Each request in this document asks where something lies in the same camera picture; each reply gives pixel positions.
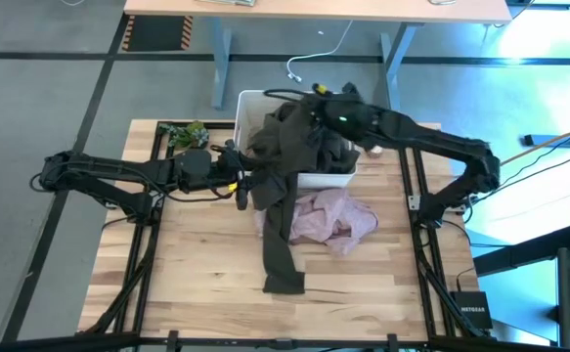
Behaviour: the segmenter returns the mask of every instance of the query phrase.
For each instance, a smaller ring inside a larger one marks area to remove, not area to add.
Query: wooden tabletop
[[[149,159],[156,123],[132,121],[123,159]],[[223,145],[232,133],[211,130],[211,142]],[[431,191],[451,180],[447,159],[423,154],[423,160]],[[417,189],[414,169],[411,174]],[[117,186],[130,192],[142,189],[136,184]],[[251,205],[238,211],[231,199],[167,201],[143,335],[166,337],[178,330],[183,337],[382,340],[396,333],[403,341],[427,340],[397,153],[384,151],[379,159],[362,155],[348,189],[378,214],[379,227],[342,258],[331,256],[320,243],[291,246],[296,268],[306,273],[302,295],[263,293],[262,245]],[[212,197],[210,192],[174,196]],[[123,216],[114,210],[107,220]],[[462,225],[457,215],[446,218]],[[93,325],[120,291],[133,229],[132,224],[117,223],[104,230],[80,330]],[[467,240],[453,227],[441,228],[438,238],[446,280],[456,289],[457,274],[473,266]],[[473,271],[462,275],[460,283],[463,289],[478,289]],[[443,333],[440,305],[431,291],[437,331]],[[134,305],[133,295],[127,328],[132,326]]]
[[[507,23],[511,19],[505,0],[457,0],[453,5],[432,5],[428,0],[256,0],[253,7],[198,0],[127,0],[124,12],[391,22]]]

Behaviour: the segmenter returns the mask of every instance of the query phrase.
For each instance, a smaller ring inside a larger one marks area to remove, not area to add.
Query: gray floor
[[[105,52],[122,6],[121,0],[86,0],[74,8],[59,0],[0,1],[0,51]],[[330,49],[322,45],[336,42],[346,22],[237,19],[227,24],[235,33],[234,53],[306,54]],[[395,29],[392,23],[355,22],[339,54],[378,55],[378,34]],[[257,31],[277,39],[260,39],[253,35]],[[478,24],[427,25],[409,55],[570,58],[570,12],[526,12],[505,28],[489,28],[483,41],[484,34]],[[304,40],[288,39],[293,37]],[[197,19],[190,53],[210,52],[207,38],[208,27]],[[50,202],[28,189],[28,178],[40,170],[44,156],[73,144],[100,68],[97,62],[0,61],[0,324]],[[370,100],[380,73],[372,64],[296,63],[294,69],[305,85],[322,82],[337,89],[352,81]],[[133,118],[234,118],[242,90],[300,88],[286,78],[283,64],[231,63],[225,108],[218,111],[209,106],[213,71],[209,62],[116,63],[85,152],[119,157]],[[404,113],[491,141],[501,158],[521,150],[517,137],[522,134],[570,129],[570,66],[403,66],[400,91]],[[557,153],[537,169],[567,154]],[[505,168],[503,178],[525,162]],[[557,172],[569,180],[556,188],[561,198],[570,194],[570,167]],[[530,217],[538,212],[521,214],[551,200],[538,189],[548,179],[536,181],[479,204],[469,227],[520,242],[569,222],[570,210],[562,220],[537,225]],[[570,209],[570,203],[564,206]],[[104,218],[95,202],[70,194],[21,338],[73,333]]]

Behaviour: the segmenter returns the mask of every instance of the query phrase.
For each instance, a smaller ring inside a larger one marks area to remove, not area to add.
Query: white cable
[[[304,59],[311,59],[311,58],[319,58],[322,56],[328,56],[328,55],[332,55],[334,53],[336,53],[337,50],[339,50],[339,47],[341,47],[341,43],[343,43],[343,39],[345,39],[345,34],[347,34],[348,30],[350,30],[350,26],[352,26],[352,22],[354,21],[350,21],[350,23],[347,24],[347,27],[345,28],[345,30],[343,31],[343,35],[341,35],[341,40],[339,40],[339,43],[336,44],[336,47],[327,52],[327,53],[319,53],[319,54],[312,54],[312,55],[305,55],[305,56],[301,56],[301,57],[293,57],[291,59],[289,59],[286,62],[286,71],[288,72],[287,77],[291,78],[292,80],[296,81],[297,83],[301,83],[302,82],[302,77],[296,75],[295,73],[293,73],[293,71],[291,71],[291,68],[289,67],[289,65],[291,65],[292,62],[296,61],[296,60],[304,60]]]
[[[85,0],[80,0],[80,1],[75,2],[75,3],[73,3],[73,4],[68,3],[66,0],[61,0],[61,2],[64,3],[64,4],[66,4],[66,5],[68,5],[68,6],[78,6],[78,5],[82,4],[83,2],[85,2]]]

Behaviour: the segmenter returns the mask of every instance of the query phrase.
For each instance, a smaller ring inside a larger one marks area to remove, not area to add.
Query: green plant
[[[208,144],[208,130],[204,128],[204,124],[200,121],[194,121],[187,127],[162,123],[160,128],[169,133],[169,142],[167,143],[169,147],[204,148]]]

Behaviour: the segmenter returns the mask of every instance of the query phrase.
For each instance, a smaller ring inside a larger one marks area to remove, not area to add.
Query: clothing
[[[254,217],[259,233],[264,229],[265,214],[258,211]],[[377,215],[351,198],[346,189],[325,190],[295,201],[288,240],[296,243],[304,237],[322,242],[333,254],[342,256],[377,227]]]
[[[315,124],[306,104],[284,103],[265,115],[263,128],[249,139],[248,151],[260,165],[252,171],[260,182],[250,194],[254,208],[266,210],[264,292],[304,293],[304,273],[295,271],[287,245],[298,172],[347,173],[359,156],[345,148],[338,134]]]

